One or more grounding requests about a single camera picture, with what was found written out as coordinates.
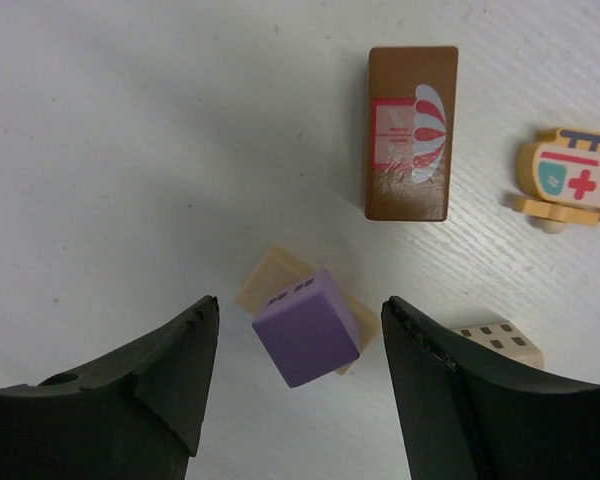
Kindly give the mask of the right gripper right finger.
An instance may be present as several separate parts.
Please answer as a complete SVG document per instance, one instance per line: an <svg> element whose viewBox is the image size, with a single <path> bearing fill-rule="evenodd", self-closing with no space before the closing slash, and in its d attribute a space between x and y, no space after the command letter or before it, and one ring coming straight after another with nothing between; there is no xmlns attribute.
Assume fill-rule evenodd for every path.
<svg viewBox="0 0 600 480"><path fill-rule="evenodd" d="M382 331L414 479L600 479L600 385L509 359L398 296Z"/></svg>

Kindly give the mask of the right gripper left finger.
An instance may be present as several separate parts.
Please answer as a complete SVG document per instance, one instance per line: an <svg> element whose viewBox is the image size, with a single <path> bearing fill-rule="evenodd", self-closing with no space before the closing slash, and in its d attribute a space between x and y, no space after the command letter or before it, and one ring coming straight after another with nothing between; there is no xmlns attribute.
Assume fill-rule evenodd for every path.
<svg viewBox="0 0 600 480"><path fill-rule="evenodd" d="M91 362L0 388L0 479L184 478L218 334L218 301L205 296Z"/></svg>

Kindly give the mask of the purple wood cube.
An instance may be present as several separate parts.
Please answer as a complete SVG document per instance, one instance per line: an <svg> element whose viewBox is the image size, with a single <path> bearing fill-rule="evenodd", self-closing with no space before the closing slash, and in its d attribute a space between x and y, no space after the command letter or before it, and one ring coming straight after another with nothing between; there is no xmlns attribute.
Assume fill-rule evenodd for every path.
<svg viewBox="0 0 600 480"><path fill-rule="evenodd" d="M291 388L347 366L361 354L358 322L326 269L277 292L252 326Z"/></svg>

